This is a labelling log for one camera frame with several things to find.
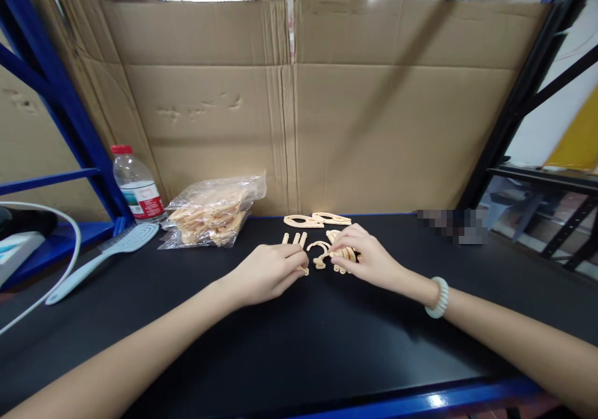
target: plastic water bottle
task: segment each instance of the plastic water bottle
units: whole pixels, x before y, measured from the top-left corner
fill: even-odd
[[[158,223],[167,215],[150,170],[134,157],[129,145],[113,145],[114,179],[131,208],[135,222]]]

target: plastic bag with parts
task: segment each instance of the plastic bag with parts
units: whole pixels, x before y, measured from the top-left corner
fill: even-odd
[[[158,249],[202,246],[230,248],[254,201],[266,196],[265,173],[191,184],[167,206],[167,231]]]

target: forearm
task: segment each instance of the forearm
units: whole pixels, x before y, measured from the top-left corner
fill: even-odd
[[[437,284],[411,273],[397,292],[434,307]],[[453,288],[444,318],[489,347],[583,417],[598,417],[598,348]]]
[[[6,418],[118,418],[201,334],[239,306],[218,281],[10,411]]]

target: finger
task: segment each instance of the finger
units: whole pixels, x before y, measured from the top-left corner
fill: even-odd
[[[355,275],[361,274],[361,270],[363,269],[359,263],[355,263],[344,257],[333,257],[330,261],[335,265],[342,266],[345,270],[348,270]]]
[[[359,232],[361,232],[365,235],[369,235],[369,232],[366,231],[365,229],[363,229],[363,226],[361,226],[359,223],[352,224],[351,226],[353,226],[355,228],[355,230],[358,230]]]
[[[354,224],[349,226],[348,228],[343,229],[341,233],[336,236],[335,241],[343,237],[365,237],[367,235],[368,233],[365,231],[365,229],[363,229],[358,224]]]
[[[310,259],[307,257],[305,251],[301,250],[292,256],[287,257],[285,261],[285,273],[290,273],[293,270],[296,270],[299,266],[307,268]]]
[[[305,273],[301,270],[295,270],[285,277],[274,289],[274,292],[279,296],[284,293],[287,288],[296,282],[300,277],[305,276]]]
[[[337,238],[330,247],[330,252],[334,252],[344,247],[355,248],[358,252],[361,252],[362,242],[363,239],[358,237],[341,237],[340,240]]]
[[[280,252],[280,254],[285,258],[289,257],[293,254],[296,254],[299,251],[303,251],[303,249],[301,248],[301,245],[280,244],[280,245],[271,245],[270,247],[272,249],[274,249],[275,251]]]

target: black work surface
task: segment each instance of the black work surface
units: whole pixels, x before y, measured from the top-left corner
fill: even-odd
[[[598,311],[591,282],[492,234],[487,245],[457,246],[413,215],[355,220],[406,267],[598,344],[588,318]],[[297,231],[281,219],[252,219],[230,250],[158,251],[155,238],[112,258],[68,298],[39,307],[0,337],[0,413],[226,274],[258,244]],[[324,231],[307,230],[307,243],[326,240]],[[310,268],[281,298],[237,311],[208,331],[127,416],[287,415],[517,374],[422,306],[335,273],[329,262],[325,270]],[[0,324],[53,282],[0,306]]]

